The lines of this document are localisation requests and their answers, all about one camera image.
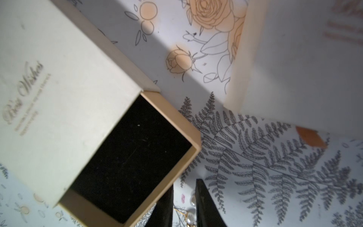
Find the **cream drawer jewelry box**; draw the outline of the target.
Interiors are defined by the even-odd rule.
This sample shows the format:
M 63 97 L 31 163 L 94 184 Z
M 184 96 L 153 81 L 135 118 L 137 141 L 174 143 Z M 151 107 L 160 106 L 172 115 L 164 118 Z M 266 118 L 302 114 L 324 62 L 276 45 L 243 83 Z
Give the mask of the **cream drawer jewelry box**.
M 134 227 L 199 131 L 67 1 L 1 1 L 1 226 Z

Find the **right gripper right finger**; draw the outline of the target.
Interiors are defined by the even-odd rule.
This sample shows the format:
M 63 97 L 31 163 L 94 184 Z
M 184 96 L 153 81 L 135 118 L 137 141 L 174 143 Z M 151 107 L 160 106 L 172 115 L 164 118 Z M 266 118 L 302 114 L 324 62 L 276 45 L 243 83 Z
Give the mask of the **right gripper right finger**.
M 195 197 L 198 227 L 227 227 L 202 179 L 196 180 Z

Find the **pearl earrings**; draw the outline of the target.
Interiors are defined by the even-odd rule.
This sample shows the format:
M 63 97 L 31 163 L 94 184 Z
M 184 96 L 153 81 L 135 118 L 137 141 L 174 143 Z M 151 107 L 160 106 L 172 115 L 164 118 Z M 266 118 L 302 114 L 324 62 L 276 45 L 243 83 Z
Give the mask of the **pearl earrings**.
M 182 202 L 187 207 L 180 207 L 174 205 L 173 213 L 173 227 L 196 227 L 197 226 L 197 214 L 196 214 L 196 196 L 195 191 L 192 191 L 189 200 L 182 195 Z

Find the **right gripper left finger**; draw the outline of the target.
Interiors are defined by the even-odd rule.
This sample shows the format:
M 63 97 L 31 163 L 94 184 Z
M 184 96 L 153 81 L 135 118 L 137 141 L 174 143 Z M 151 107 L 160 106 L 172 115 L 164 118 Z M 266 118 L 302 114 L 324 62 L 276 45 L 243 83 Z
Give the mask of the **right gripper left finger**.
M 173 224 L 174 186 L 158 200 L 145 227 L 171 227 Z

